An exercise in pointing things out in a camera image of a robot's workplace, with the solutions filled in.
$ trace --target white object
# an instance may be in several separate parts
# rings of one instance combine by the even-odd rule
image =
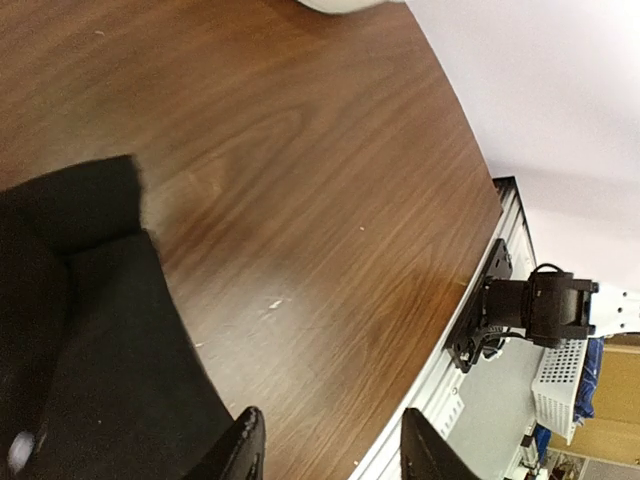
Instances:
[[[455,427],[456,422],[464,411],[464,402],[460,397],[460,387],[464,380],[464,374],[458,370],[449,370],[442,377],[440,388],[434,392],[423,413],[432,419],[433,428],[445,440]]]
[[[568,340],[562,348],[547,349],[531,385],[538,423],[562,435],[567,445],[576,431],[573,412],[587,345],[586,340]]]
[[[19,473],[29,461],[36,441],[29,432],[20,432],[9,447],[7,463],[13,474]]]
[[[591,296],[589,323],[596,327],[594,337],[640,332],[640,293],[601,283]]]
[[[511,476],[511,480],[526,480],[528,474],[529,474],[529,469],[527,467],[519,466],[513,472],[513,475]]]
[[[373,7],[386,0],[298,0],[300,3],[309,8],[318,10],[323,13],[341,14],[350,13],[357,10]],[[396,3],[402,3],[404,0],[391,0]]]
[[[549,470],[547,470],[546,468],[541,468],[538,472],[536,480],[549,480]]]

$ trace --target white wall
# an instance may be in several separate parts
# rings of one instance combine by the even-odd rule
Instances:
[[[640,290],[640,1],[408,3],[538,260]]]

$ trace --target black fabric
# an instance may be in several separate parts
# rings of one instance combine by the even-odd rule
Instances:
[[[1,407],[4,425],[6,412],[37,400],[28,430],[40,446],[20,478],[183,478],[233,424],[171,301],[139,208],[130,157],[0,193],[0,303],[26,319],[0,318],[2,334],[13,334],[0,339],[2,365],[44,378],[35,383],[47,390],[34,395],[17,383],[20,394]],[[31,370],[22,367],[27,346],[41,356]]]
[[[140,183],[132,157],[94,160],[0,192],[0,209],[19,216],[58,254],[140,231]]]
[[[24,478],[177,479],[232,424],[146,233],[74,255],[72,333]]]
[[[478,480],[415,408],[402,415],[402,480]]]
[[[64,264],[19,217],[2,211],[0,265],[0,452],[7,452],[18,433],[39,425],[69,285]],[[0,462],[6,475],[6,454]]]
[[[185,480],[262,480],[265,441],[262,412],[249,407]]]

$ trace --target black mount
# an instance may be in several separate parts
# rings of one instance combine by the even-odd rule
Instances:
[[[512,273],[507,244],[498,239],[445,343],[464,373],[481,355],[495,354],[507,337],[558,348],[566,339],[586,340],[594,333],[589,315],[597,283],[576,280],[551,264],[538,266],[527,280],[510,280]]]
[[[464,373],[468,373],[478,363],[488,339],[505,336],[502,329],[498,330],[486,322],[483,297],[485,287],[493,280],[509,280],[512,273],[513,265],[507,243],[499,238],[494,242],[471,295],[445,343],[456,367]]]

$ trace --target debris speck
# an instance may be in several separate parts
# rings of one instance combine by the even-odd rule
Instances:
[[[280,305],[282,305],[283,300],[276,300],[275,302],[273,302],[271,305],[269,305],[269,310],[275,310],[276,308],[278,308]]]
[[[44,444],[44,441],[47,439],[47,432],[45,431],[42,436],[40,437],[40,440],[38,440],[38,446],[36,447],[36,453],[40,451],[40,449],[42,448],[42,445]]]

